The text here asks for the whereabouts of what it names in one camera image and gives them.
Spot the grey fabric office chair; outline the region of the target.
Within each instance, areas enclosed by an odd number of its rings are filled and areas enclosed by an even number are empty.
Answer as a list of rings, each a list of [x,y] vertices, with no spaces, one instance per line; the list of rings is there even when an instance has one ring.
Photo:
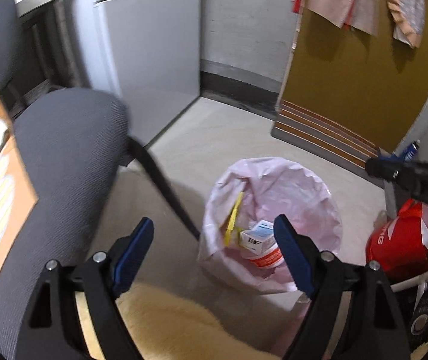
[[[0,353],[15,356],[21,321],[41,269],[50,259],[82,262],[119,166],[142,164],[167,204],[196,227],[143,145],[128,135],[128,111],[112,94],[61,88],[14,122],[20,157],[38,200],[0,270]]]

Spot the orange patterned hanging cloth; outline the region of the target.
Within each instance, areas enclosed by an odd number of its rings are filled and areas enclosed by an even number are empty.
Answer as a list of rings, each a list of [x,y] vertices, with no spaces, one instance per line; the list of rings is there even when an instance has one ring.
[[[387,7],[394,21],[394,39],[419,48],[424,31],[424,0],[387,0]]]

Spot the blue spray can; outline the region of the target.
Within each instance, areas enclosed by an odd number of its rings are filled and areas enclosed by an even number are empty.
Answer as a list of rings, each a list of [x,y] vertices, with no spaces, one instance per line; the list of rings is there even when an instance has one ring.
[[[405,162],[412,161],[414,158],[416,158],[419,148],[420,148],[420,141],[419,140],[413,141],[409,146],[407,146],[403,150],[402,154],[400,155],[400,158]]]

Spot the red plastic bag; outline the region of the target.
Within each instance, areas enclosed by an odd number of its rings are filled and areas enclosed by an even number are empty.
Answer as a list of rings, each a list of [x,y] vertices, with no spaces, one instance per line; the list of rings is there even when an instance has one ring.
[[[396,218],[373,231],[365,247],[392,283],[428,272],[428,204],[407,200]]]

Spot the yellow wrapper in bin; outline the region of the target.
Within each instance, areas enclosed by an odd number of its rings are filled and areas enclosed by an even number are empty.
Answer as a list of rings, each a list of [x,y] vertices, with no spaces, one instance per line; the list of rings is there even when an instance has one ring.
[[[238,213],[241,207],[241,203],[244,197],[244,193],[238,194],[237,200],[232,208],[229,220],[224,233],[224,245],[231,247],[238,244],[239,233],[242,231],[237,225]]]

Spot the white carton in bin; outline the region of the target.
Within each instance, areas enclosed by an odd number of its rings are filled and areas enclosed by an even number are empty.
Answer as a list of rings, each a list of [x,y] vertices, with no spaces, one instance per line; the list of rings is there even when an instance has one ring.
[[[238,243],[252,254],[265,253],[276,244],[273,223],[260,220],[253,228],[240,232]]]

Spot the pink lined trash bin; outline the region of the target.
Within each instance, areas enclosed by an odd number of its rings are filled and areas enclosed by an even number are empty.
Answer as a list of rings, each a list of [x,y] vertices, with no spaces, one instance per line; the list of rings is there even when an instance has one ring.
[[[231,165],[211,191],[198,249],[200,267],[236,289],[296,291],[274,237],[279,215],[319,250],[340,250],[341,217],[320,177],[284,158],[245,158]]]

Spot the beige fluffy rug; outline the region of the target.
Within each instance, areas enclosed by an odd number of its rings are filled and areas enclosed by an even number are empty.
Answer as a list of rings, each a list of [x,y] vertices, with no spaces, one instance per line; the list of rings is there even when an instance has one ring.
[[[276,359],[224,330],[208,309],[146,283],[115,301],[144,359]]]

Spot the grey refrigerator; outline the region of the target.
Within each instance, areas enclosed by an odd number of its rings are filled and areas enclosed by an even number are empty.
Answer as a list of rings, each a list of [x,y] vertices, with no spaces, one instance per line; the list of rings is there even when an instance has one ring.
[[[200,94],[201,0],[74,0],[90,87],[120,98],[150,143]]]

